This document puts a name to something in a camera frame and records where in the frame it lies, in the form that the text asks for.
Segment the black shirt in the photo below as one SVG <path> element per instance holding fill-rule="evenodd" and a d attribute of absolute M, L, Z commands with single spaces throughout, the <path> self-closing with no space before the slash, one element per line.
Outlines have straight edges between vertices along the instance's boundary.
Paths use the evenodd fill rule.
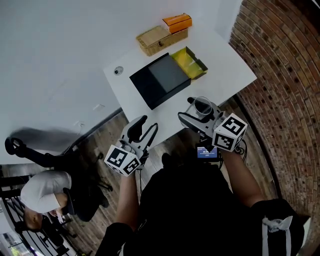
<path fill-rule="evenodd" d="M 139 228 L 113 223 L 97 256 L 118 255 L 261 255 L 262 219 L 293 216 L 291 255 L 300 249 L 304 229 L 283 199 L 260 201 L 251 208 L 230 191 L 216 165 L 182 166 L 154 174 L 142 192 Z M 268 234 L 269 255 L 286 255 L 285 231 Z"/>

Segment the hand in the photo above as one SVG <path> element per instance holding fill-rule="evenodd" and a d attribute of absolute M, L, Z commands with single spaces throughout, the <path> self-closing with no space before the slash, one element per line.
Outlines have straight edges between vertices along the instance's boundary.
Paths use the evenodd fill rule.
<path fill-rule="evenodd" d="M 62 207 L 61 207 L 61 208 L 58 208 L 58 209 L 55 209 L 55 211 L 56 211 L 58 214 L 60 214 L 61 216 L 63 215 L 63 214 L 62 214 Z"/>
<path fill-rule="evenodd" d="M 57 212 L 56 212 L 56 210 L 51 210 L 51 211 L 49 211 L 49 214 L 50 214 L 51 216 L 53 216 L 53 217 L 57 217 Z"/>
<path fill-rule="evenodd" d="M 60 205 L 60 209 L 67 206 L 68 196 L 65 193 L 58 193 L 58 194 L 54 194 L 54 195 Z"/>

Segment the person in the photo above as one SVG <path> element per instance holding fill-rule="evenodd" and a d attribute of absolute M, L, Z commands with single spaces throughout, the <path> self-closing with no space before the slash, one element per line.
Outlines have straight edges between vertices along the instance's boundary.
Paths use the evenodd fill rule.
<path fill-rule="evenodd" d="M 101 189 L 81 175 L 59 170 L 44 170 L 33 176 L 22 188 L 20 198 L 25 205 L 23 220 L 31 231 L 41 229 L 43 214 L 57 216 L 68 211 L 70 199 L 74 213 L 84 222 L 94 216 L 99 205 L 108 207 Z"/>
<path fill-rule="evenodd" d="M 221 151 L 232 191 L 217 165 L 162 156 L 138 203 L 135 175 L 122 176 L 115 223 L 102 255 L 293 255 L 304 228 L 284 199 L 266 200 L 240 155 Z"/>

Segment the white wall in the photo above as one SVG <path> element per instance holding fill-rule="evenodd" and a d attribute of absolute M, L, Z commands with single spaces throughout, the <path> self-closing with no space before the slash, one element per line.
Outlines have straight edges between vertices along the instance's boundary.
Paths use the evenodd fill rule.
<path fill-rule="evenodd" d="M 222 18 L 234 15 L 238 5 L 234 3 L 1 0 L 0 164 L 27 162 L 5 151 L 5 138 L 16 130 L 48 131 L 49 141 L 39 149 L 60 152 L 117 110 L 119 103 L 102 69 L 136 47 L 139 33 L 159 24 L 163 17 L 186 12 L 194 19 L 210 15 L 210 27 L 216 29 L 219 24 L 219 34 L 228 41 L 234 20 Z M 225 15 L 219 12 L 221 4 Z M 93 111 L 97 104 L 105 108 Z M 76 121 L 85 126 L 74 126 Z M 66 132 L 66 138 L 57 140 L 57 131 Z M 53 141 L 59 141 L 59 147 Z"/>

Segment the small screen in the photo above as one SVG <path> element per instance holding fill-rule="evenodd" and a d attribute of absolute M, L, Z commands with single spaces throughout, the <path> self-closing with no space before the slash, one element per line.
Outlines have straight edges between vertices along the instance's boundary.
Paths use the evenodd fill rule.
<path fill-rule="evenodd" d="M 198 158 L 217 158 L 218 157 L 218 149 L 214 147 L 211 152 L 206 150 L 204 146 L 197 147 L 197 156 Z"/>

